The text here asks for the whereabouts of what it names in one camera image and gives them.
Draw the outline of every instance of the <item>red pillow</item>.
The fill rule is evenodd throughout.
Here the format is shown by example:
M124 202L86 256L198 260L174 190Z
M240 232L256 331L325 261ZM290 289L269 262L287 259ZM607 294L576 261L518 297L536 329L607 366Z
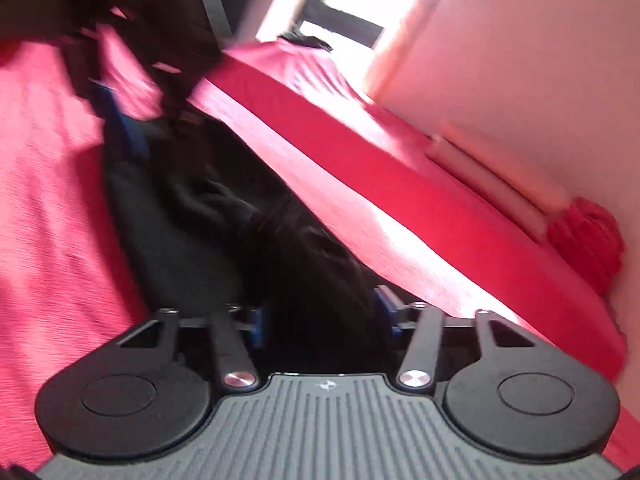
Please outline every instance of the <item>red pillow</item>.
M9 63L20 50L20 41L0 41L0 66Z

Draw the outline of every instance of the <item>wall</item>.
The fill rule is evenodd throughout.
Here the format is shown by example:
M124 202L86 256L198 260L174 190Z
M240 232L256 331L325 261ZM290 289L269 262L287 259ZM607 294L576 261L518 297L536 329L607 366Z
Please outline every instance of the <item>wall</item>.
M242 22L236 33L236 42L245 43L255 39L270 6L274 0L250 0L244 10Z
M380 101L426 132L484 130L614 213L618 389L640 418L640 0L442 0Z

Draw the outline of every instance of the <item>pink bedspread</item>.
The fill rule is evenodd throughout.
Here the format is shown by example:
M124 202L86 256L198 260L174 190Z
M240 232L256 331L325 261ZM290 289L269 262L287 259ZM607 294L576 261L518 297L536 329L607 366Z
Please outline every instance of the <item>pink bedspread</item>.
M129 110L149 113L153 89L128 83L138 80L137 67L117 42L111 46L122 54L110 77L120 86L118 99ZM450 314L489 308L527 326L209 82L201 83L193 101L227 122L374 270ZM55 49L25 44L0 68L0 462L33 468L47 458L33 418L40 385L144 315L103 198L99 126L72 95ZM436 175L435 182L448 182L446 174ZM460 188L455 181L447 186ZM426 204L415 206L430 216ZM610 349L602 352L614 359ZM622 467L640 462L638 423L623 412L618 428L608 456Z
M229 50L209 80L565 352L609 379L619 373L625 341L602 299L551 247L428 160L430 139L366 102L328 52L251 43Z

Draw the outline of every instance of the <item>ribbed rubber surface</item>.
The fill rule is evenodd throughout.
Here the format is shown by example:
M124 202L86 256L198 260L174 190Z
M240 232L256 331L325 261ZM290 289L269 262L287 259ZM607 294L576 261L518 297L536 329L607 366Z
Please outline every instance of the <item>ribbed rubber surface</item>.
M56 456L42 480L612 480L600 456L524 465L468 444L427 397L393 391L382 376L273 376L227 397L202 433L173 454L98 466Z

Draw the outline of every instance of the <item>window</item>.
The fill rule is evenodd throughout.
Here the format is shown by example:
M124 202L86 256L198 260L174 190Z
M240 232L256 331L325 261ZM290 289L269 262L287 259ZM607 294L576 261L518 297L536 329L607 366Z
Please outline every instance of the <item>window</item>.
M296 27L334 48L340 70L356 82L373 59L372 47L386 27L395 27L415 0L306 0Z
M371 48L382 27L350 13L362 10L363 6L362 0L307 0L298 17L298 26L304 22L313 23Z

